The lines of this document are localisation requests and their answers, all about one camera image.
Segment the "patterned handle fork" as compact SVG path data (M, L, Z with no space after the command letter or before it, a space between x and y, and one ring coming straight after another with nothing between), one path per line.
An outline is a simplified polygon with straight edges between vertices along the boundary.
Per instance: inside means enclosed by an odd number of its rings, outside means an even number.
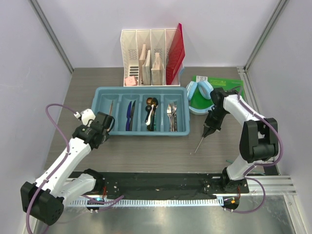
M173 132L177 132L177 117L176 117L176 113L173 114Z

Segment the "black knife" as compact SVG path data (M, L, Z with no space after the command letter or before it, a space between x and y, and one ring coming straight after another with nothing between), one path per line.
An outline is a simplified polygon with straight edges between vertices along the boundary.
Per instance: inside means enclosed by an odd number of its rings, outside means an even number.
M130 114L130 131L132 130L132 126L133 126L133 117L134 117L134 113L135 113L135 105L136 105L136 100L133 102L132 107L131 107L131 114Z

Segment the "blue plastic cutlery tray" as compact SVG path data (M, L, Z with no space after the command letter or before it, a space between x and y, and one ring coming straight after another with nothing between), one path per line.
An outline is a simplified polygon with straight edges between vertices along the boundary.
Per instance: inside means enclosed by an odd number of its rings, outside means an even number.
M147 130L145 110L147 98L156 98L158 108L156 110L155 130ZM181 137L190 133L189 102L186 89L183 87L98 87L92 102L94 113L108 114L112 100L114 101L112 116L115 118L115 126L110 135L115 136L171 136ZM127 108L130 101L136 100L133 126L131 131L126 131ZM176 105L177 132L169 131L169 118L167 106L174 102Z

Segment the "white ceramic spoon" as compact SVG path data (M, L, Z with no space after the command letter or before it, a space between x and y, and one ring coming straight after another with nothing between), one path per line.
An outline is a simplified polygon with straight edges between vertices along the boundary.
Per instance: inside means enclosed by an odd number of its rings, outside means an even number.
M148 125L150 125L150 123L151 123L151 116L152 116L152 112L153 112L153 109L154 109L154 106L153 105L151 105L151 107L152 107L152 110L151 110L151 113L150 113L150 116L149 116L149 119L148 119L148 121L147 122L145 122L145 124L148 126Z

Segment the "black measuring spoon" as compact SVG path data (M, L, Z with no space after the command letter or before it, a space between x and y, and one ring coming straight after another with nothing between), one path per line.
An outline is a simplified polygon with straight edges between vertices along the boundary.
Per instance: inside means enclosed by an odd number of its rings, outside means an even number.
M146 116L146 119L145 119L145 122L148 121L149 119L149 116L150 116L150 113L151 113L151 110L152 110L152 107L151 105L147 105L146 108L145 108L146 112L147 112L147 116Z

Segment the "gold spoon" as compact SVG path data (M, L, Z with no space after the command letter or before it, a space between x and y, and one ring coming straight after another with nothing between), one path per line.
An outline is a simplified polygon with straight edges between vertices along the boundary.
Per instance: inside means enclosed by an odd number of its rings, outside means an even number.
M147 105L151 105L152 101L153 101L152 97L147 98L146 100Z

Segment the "purple handled utensil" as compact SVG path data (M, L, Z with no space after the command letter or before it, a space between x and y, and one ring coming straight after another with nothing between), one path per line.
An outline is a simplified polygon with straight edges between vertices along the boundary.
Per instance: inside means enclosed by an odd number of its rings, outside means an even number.
M130 131L130 121L131 121L131 108L132 108L132 102L130 101L130 103L128 104L128 108L127 108L127 121L126 121L126 131Z

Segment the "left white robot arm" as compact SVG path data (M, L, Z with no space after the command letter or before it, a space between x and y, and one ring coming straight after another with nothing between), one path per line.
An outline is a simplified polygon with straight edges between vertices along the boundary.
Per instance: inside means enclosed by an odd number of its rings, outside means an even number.
M92 169L86 169L68 184L65 181L82 159L107 140L114 125L113 116L85 110L82 124L75 129L57 160L35 182L22 185L20 193L26 221L34 217L51 226L73 200L88 192L97 195L103 191L103 176Z

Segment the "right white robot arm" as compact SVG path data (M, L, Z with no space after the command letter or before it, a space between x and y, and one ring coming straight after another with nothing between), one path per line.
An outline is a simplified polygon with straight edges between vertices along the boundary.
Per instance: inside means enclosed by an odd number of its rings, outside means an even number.
M283 145L274 118L265 118L252 109L236 89L215 88L210 92L213 106L204 122L202 138L221 129L227 114L231 114L242 126L239 156L220 177L220 188L224 193L234 193L248 172L256 166L271 167L271 158L282 157Z

